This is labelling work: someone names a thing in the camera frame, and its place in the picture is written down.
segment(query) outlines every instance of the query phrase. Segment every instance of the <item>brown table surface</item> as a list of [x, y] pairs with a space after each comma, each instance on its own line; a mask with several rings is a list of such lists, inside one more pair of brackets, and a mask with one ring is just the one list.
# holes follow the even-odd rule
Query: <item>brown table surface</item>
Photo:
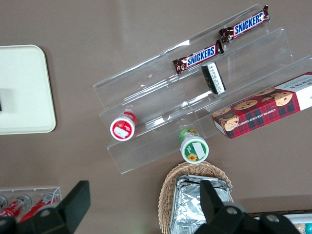
[[[270, 31], [285, 28], [294, 60], [312, 54], [310, 0], [1, 0], [0, 45], [44, 50], [57, 126], [0, 136], [0, 186], [58, 185], [66, 196], [89, 180], [92, 205], [78, 234], [161, 233], [160, 189], [183, 159], [176, 152], [121, 175], [93, 84], [258, 2], [269, 4]], [[311, 116], [309, 108], [234, 140], [207, 139], [208, 161], [229, 176], [248, 212], [312, 209]]]

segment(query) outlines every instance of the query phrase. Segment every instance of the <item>cookie image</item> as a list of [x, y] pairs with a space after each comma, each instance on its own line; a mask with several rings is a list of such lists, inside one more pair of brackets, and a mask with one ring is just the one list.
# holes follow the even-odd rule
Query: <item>cookie image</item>
[[269, 101], [269, 100], [271, 100], [272, 98], [273, 98], [273, 97], [265, 97], [265, 98], [262, 99], [262, 102]]
[[187, 133], [194, 133], [196, 135], [199, 135], [198, 131], [196, 131], [195, 129], [189, 129], [186, 131]]
[[229, 112], [230, 109], [231, 109], [231, 108], [228, 106], [228, 107], [225, 107], [225, 108], [223, 108], [223, 109], [221, 109], [221, 110], [218, 110], [218, 111], [216, 111], [216, 112], [213, 113], [213, 117], [221, 116], [221, 115], [223, 115], [223, 114]]
[[275, 99], [276, 106], [284, 106], [288, 102], [290, 102], [290, 100], [293, 97], [293, 94], [290, 92], [280, 92], [272, 94], [271, 97]]
[[244, 102], [241, 102], [241, 103], [237, 104], [234, 107], [234, 110], [245, 110], [247, 108], [250, 108], [250, 107], [256, 105], [257, 103], [258, 103], [257, 100], [244, 101]]
[[274, 90], [275, 90], [275, 88], [271, 87], [271, 88], [268, 88], [266, 90], [261, 91], [260, 93], [257, 93], [255, 96], [262, 96], [265, 94], [269, 94], [269, 93], [273, 92]]
[[221, 126], [227, 132], [232, 131], [238, 125], [239, 117], [236, 115], [231, 116], [231, 118], [220, 119]]

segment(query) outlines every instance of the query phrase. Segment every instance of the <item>small round container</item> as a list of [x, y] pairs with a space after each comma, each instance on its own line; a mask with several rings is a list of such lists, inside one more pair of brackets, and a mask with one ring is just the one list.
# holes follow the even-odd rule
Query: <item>small round container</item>
[[8, 200], [5, 197], [0, 196], [0, 210], [6, 207], [7, 205], [8, 205]]
[[112, 122], [110, 131], [116, 140], [126, 141], [134, 135], [136, 124], [136, 116], [130, 112], [124, 112]]
[[182, 156], [188, 163], [198, 164], [208, 157], [208, 144], [195, 129], [187, 128], [182, 130], [179, 135], [179, 142]]

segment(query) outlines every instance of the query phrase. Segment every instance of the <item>white label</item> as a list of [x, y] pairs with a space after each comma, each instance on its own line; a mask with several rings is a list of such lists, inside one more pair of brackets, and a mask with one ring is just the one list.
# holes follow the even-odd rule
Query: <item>white label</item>
[[276, 86], [276, 89], [296, 92], [301, 111], [312, 106], [312, 75], [297, 77]]
[[224, 135], [226, 135], [220, 124], [218, 124], [216, 121], [214, 121], [214, 124], [215, 124], [216, 128], [219, 129], [220, 132], [222, 132]]
[[192, 143], [194, 150], [197, 154], [197, 157], [199, 160], [201, 160], [205, 156], [205, 152], [203, 150], [203, 147], [201, 146], [200, 142], [194, 142]]
[[208, 64], [208, 70], [215, 85], [218, 94], [225, 92], [224, 86], [222, 84], [221, 76], [218, 72], [216, 64], [214, 62]]
[[128, 133], [127, 131], [125, 131], [125, 130], [119, 128], [119, 127], [116, 127], [116, 128], [114, 129], [114, 133], [115, 133], [117, 136], [122, 137], [122, 138], [126, 138], [126, 137], [129, 135], [129, 133]]

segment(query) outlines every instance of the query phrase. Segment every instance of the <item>white tray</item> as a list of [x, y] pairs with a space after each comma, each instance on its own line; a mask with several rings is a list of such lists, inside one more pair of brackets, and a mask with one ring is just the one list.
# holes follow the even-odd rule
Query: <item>white tray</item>
[[44, 52], [0, 46], [0, 135], [47, 133], [56, 125]]

